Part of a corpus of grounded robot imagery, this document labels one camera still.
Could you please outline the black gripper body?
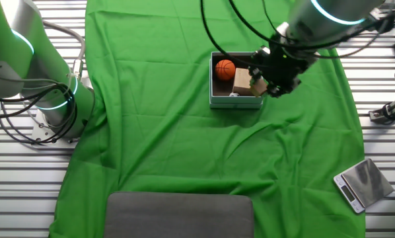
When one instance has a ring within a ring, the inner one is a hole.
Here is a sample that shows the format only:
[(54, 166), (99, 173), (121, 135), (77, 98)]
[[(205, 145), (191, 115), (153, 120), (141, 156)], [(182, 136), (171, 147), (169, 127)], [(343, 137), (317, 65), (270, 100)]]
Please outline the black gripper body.
[(269, 43), (258, 50), (258, 75), (267, 83), (267, 89), (296, 89), (299, 75), (316, 62), (312, 56), (300, 56), (296, 50), (287, 50)]

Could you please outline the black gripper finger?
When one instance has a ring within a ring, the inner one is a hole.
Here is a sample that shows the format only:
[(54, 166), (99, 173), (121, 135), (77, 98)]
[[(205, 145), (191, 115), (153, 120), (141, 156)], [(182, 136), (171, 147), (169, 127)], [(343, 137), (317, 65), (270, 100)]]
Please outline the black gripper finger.
[(279, 98), (283, 95), (292, 93), (298, 86), (299, 81), (292, 81), (291, 83), (286, 84), (284, 87), (269, 83), (266, 93), (273, 98)]
[(249, 65), (249, 74), (253, 79), (261, 79), (265, 70), (266, 64), (263, 59), (253, 59)]

